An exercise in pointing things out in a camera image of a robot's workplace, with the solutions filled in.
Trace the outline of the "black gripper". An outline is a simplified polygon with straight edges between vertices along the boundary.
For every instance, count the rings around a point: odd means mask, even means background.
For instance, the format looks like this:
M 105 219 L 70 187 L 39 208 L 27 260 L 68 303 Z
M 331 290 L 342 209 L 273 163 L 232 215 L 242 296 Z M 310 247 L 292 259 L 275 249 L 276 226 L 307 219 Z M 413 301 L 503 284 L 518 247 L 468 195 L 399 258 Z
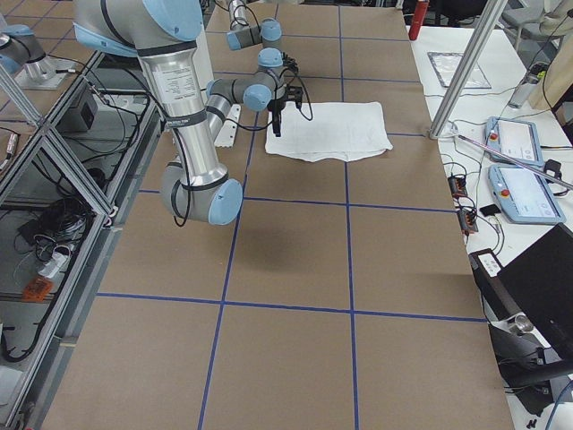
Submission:
M 294 102 L 295 107 L 300 109 L 303 105 L 303 88 L 302 87 L 285 87 L 283 93 L 276 99 L 272 99 L 267 109 L 271 112 L 272 131 L 276 137 L 281 137 L 281 112 L 287 102 Z
M 286 73 L 291 73 L 293 76 L 297 76 L 299 73 L 299 67 L 296 60 L 293 57 L 290 57 L 286 52 L 282 53 L 282 60 L 283 70 L 280 75 L 283 76 Z

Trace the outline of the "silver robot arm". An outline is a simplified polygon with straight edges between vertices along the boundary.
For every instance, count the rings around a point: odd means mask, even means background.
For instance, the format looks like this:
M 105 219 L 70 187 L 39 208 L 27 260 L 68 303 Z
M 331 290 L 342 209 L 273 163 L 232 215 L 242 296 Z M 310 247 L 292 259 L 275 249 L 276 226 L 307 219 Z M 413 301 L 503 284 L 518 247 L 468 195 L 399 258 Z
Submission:
M 198 1 L 77 1 L 74 31 L 84 46 L 134 57 L 166 125 L 177 156 L 162 177 L 161 196 L 171 214 L 211 225 L 231 223 L 241 209 L 243 188 L 218 160 L 215 147 L 230 108 L 267 110 L 270 127 L 281 133 L 287 102 L 302 102 L 302 90 L 287 84 L 296 62 L 281 47 L 282 29 L 267 18 L 256 25 L 234 16 L 227 44 L 234 51 L 260 45 L 255 73 L 201 86 L 194 58 L 204 29 Z
M 274 18 L 259 21 L 250 1 L 226 1 L 224 9 L 229 16 L 227 44 L 232 51 L 261 45 L 263 48 L 276 48 L 282 58 L 283 66 L 292 73 L 298 73 L 296 60 L 282 47 L 282 27 Z

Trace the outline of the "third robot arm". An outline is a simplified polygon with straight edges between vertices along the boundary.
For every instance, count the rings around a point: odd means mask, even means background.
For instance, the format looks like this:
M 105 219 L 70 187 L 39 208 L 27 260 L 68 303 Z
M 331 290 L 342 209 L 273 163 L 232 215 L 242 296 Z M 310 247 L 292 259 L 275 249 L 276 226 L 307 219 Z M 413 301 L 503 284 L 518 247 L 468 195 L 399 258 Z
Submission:
M 191 43 L 199 38 L 194 31 L 187 35 L 179 27 L 165 29 L 157 24 L 135 23 L 125 28 L 115 25 L 74 24 L 78 40 L 95 50 L 117 56 L 140 56 L 146 49 L 174 47 L 177 44 Z M 282 30 L 280 24 L 268 19 L 263 24 L 241 27 L 227 33 L 229 48 L 237 51 L 261 44 L 260 63 L 264 67 L 277 67 L 297 73 L 298 64 L 285 54 L 281 47 Z M 1 31 L 1 63 L 14 73 L 25 64 L 35 64 L 45 59 L 46 53 L 36 40 L 33 31 L 25 25 L 10 25 Z

